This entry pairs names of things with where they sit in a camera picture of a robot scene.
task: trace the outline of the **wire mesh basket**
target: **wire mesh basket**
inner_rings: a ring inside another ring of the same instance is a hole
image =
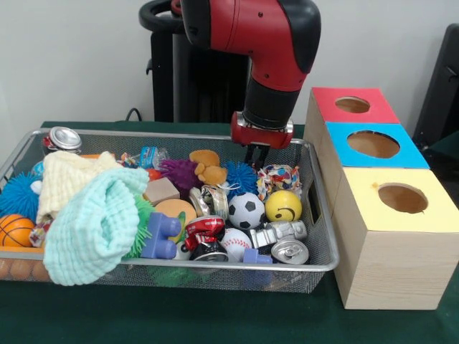
[[[26,135],[0,168],[0,189],[9,178],[28,172],[44,158],[42,139],[49,129]],[[76,130],[82,138],[82,154],[110,151],[119,157],[124,152],[139,152],[146,145],[164,147],[173,159],[187,159],[191,151],[211,149],[221,162],[240,161],[245,149],[230,137],[129,133],[102,130]],[[303,184],[301,219],[308,236],[303,241],[309,250],[307,264],[243,264],[194,262],[165,259],[127,259],[96,281],[101,285],[189,287],[220,290],[258,290],[309,293],[323,274],[338,264],[339,254],[326,203],[316,152],[309,143],[294,139],[283,150],[271,150],[266,164],[299,166]],[[0,280],[46,281],[42,253],[0,250]]]

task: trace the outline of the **soccer ball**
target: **soccer ball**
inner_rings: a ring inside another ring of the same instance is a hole
[[[228,206],[229,221],[243,231],[256,228],[265,219],[265,205],[253,193],[233,197]]]

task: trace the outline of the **green tablecloth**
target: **green tablecloth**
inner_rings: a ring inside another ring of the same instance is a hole
[[[227,125],[44,123],[228,134]],[[302,136],[302,127],[296,128]],[[0,343],[459,343],[459,271],[436,311],[344,310],[333,272],[310,295],[0,282]]]

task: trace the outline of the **cream towel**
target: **cream towel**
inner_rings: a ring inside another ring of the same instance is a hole
[[[98,174],[111,168],[121,168],[109,153],[97,159],[86,159],[74,153],[57,151],[43,160],[43,185],[39,197],[37,223],[47,217],[55,219],[69,200]]]

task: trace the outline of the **silver can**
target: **silver can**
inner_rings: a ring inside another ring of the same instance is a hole
[[[271,255],[279,262],[294,265],[304,264],[309,259],[306,245],[295,239],[280,240],[271,249]]]
[[[204,202],[209,206],[212,215],[228,219],[228,198],[226,193],[216,186],[204,185],[201,191]]]
[[[43,139],[43,146],[48,153],[53,151],[80,153],[81,145],[81,137],[77,132],[66,127],[51,128],[49,135]]]
[[[196,215],[198,217],[210,215],[210,208],[206,202],[204,202],[201,191],[198,188],[192,188],[189,191],[189,200],[191,201],[191,204],[193,204],[194,210],[196,210]]]

